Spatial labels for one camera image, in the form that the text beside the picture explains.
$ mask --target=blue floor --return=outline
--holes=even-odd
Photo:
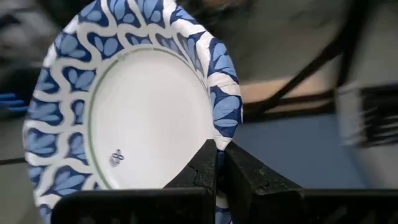
[[[244,124],[234,142],[305,188],[365,188],[366,175],[341,145],[335,115]]]

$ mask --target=black metal frame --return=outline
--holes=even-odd
[[[319,56],[310,62],[277,93],[260,102],[244,104],[244,122],[255,122],[281,117],[285,118],[289,116],[297,116],[298,114],[299,116],[302,116],[334,113],[334,91],[336,88],[341,87],[347,82],[362,34],[378,3],[378,0],[352,0],[347,13],[346,22],[336,37],[321,51]],[[324,64],[339,55],[341,55],[340,68],[332,90],[328,90],[317,95],[284,98],[286,94],[292,91],[305,79],[313,75],[317,70],[324,66]],[[297,104],[302,102],[308,103],[320,100],[330,100],[330,102],[317,108],[267,113],[267,110],[275,108],[278,105]]]

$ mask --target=white plate center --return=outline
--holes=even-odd
[[[113,189],[164,187],[213,138],[208,95],[188,65],[171,54],[129,55],[94,94],[87,153]]]

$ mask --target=blue and white paper plate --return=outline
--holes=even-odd
[[[206,139],[225,149],[241,120],[226,47],[173,0],[94,1],[50,46],[29,106],[35,203],[49,223],[80,190],[162,188]]]

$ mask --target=small printed logo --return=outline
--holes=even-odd
[[[118,59],[120,61],[124,61],[124,59],[126,59],[126,57],[124,55],[118,55]]]
[[[115,153],[112,153],[111,157],[109,158],[109,162],[111,163],[112,167],[116,167],[120,164],[120,162],[124,159],[122,156],[122,151],[120,149],[116,150]]]

